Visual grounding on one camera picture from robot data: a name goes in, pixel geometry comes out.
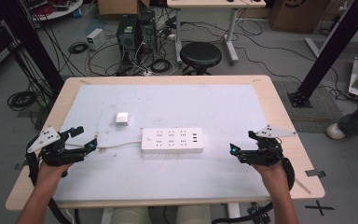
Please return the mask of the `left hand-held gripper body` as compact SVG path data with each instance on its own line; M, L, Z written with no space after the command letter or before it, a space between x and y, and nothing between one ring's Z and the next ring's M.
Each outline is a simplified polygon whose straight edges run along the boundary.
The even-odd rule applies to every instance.
M27 147L26 152L32 154L39 150L38 156L49 166L61 166L83 161L84 154L77 153L76 149L65 148L68 139L65 139L62 133L57 132L52 126L48 126Z

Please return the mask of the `person's left hand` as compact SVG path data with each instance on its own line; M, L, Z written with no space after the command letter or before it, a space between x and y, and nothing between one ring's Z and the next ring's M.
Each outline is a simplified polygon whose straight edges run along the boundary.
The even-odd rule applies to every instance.
M36 186L40 189L54 189L58 186L62 174L72 166L72 163L61 166L49 166L45 162L39 168Z

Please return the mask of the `person's right hand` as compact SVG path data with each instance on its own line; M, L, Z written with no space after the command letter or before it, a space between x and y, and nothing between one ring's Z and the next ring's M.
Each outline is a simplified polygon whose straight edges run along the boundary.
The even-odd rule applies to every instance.
M270 166L255 164L253 168L261 175L270 196L283 196L289 193L287 176L280 162Z

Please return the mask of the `light wooden table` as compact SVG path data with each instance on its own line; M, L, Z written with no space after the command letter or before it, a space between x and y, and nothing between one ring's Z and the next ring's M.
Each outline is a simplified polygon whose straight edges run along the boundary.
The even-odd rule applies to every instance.
M58 99L48 116L47 125L59 127L63 125L64 117L68 115L70 107L75 104L77 92L83 87L95 87L106 85L118 87L125 85L136 90L143 86L159 91L170 85L199 85L207 87L216 85L218 87L232 88L251 86L254 88L257 103L261 107L261 113L265 120L279 128L292 129L294 127L281 98L277 93L271 79L263 75L250 76L212 76L212 77L71 77L67 79L62 87ZM306 152L299 137L285 136L282 139L283 152L292 161L296 172L295 184L291 189L291 196L294 200L319 199L325 195L324 187L315 176L308 176L306 172L313 168L309 155ZM60 208L99 208L108 206L136 206L136 205L190 205L203 203L245 203L250 201L265 201L267 195L257 196L255 186L261 183L255 172L248 170L241 178L250 183L248 188L240 189L238 196L224 196L218 194L209 198L190 198L188 196L174 197L169 193L164 199L153 195L149 199L117 199L117 200L90 200L90 201L59 201Z

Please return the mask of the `white charger plug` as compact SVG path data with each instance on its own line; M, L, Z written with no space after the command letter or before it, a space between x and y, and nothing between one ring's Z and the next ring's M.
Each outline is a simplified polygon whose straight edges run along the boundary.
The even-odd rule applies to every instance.
M117 126L128 126L129 125L129 113L119 112L115 118L115 124Z

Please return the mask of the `white power strip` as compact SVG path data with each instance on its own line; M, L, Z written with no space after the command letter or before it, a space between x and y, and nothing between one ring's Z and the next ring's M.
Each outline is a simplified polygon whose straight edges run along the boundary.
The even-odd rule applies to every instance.
M204 149L202 128L148 128L143 130L143 153L201 153Z

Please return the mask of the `grey floor mat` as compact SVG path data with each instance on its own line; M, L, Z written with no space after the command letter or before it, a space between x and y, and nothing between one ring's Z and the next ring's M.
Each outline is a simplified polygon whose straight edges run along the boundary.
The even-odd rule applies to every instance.
M342 117L342 112L326 89L316 89L305 105L295 107L289 94L294 93L299 84L289 81L274 81L273 84L299 133L323 133Z

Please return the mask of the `white table mat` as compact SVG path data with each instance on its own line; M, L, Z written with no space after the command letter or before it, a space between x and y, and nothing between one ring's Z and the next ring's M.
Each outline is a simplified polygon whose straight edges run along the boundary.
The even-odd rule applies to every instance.
M129 125L117 126L119 112L129 113ZM84 132L68 145L98 141L98 150L73 165L56 192L58 201L149 199L156 195L209 198L238 196L250 183L241 178L250 166L230 155L229 144L255 149L249 131L267 122L254 88L170 85L159 91L125 85L81 88L62 128L82 126ZM201 153L145 154L140 142L148 128L201 128Z

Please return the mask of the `white power supply box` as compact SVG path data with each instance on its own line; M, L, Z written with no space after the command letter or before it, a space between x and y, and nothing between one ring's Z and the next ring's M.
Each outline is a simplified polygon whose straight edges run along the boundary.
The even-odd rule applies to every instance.
M87 36L87 41L90 49L99 49L105 43L103 29L96 28Z

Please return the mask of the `black round stool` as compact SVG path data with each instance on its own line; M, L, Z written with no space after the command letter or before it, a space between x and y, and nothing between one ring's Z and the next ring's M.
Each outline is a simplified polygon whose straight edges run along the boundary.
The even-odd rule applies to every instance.
M222 53L211 43L192 42L180 50L180 58L186 67L182 70L184 76L209 75L208 68L218 65L222 60Z

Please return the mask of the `black computer tower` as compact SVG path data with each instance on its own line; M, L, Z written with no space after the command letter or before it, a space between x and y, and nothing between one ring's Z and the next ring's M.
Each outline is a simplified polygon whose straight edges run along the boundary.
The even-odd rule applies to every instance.
M139 47L138 17L136 15L123 15L117 28L117 41L119 44L122 62L126 65L136 61L135 53Z
M142 31L142 37L145 42L145 54L152 54L157 49L155 11L143 11L139 18L139 22Z

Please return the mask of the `round white table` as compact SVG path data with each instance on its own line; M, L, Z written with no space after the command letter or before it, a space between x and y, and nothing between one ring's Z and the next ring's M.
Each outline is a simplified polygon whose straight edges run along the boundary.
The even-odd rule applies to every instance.
M83 0L21 0L34 21L56 19L80 9Z

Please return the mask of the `large cardboard box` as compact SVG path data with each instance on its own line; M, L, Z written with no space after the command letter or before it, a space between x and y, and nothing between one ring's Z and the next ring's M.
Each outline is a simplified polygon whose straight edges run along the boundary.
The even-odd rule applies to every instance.
M312 33L330 0L275 0L268 21L274 31Z

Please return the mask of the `white-legged wooden desk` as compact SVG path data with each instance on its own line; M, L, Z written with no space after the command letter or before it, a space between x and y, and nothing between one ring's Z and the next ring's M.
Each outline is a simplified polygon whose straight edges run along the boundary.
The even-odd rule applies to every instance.
M239 58L233 47L232 37L240 9L262 8L266 6L265 0L167 0L167 6L175 9L176 34L175 34L175 54L176 61L182 63L180 50L182 49L181 23L195 22L201 15L210 17L212 21L223 18L222 14L227 13L229 26L227 33L223 35L223 43L227 47L229 61L236 63Z

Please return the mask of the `black metal frame post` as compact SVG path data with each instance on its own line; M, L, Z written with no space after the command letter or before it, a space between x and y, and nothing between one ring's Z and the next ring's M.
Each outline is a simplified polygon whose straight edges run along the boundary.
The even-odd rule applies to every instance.
M301 85L288 97L293 107L309 107L310 97L358 31L358 0L354 0L328 38Z
M9 28L20 39L54 94L64 84L53 61L33 28L20 0L0 0L0 10Z

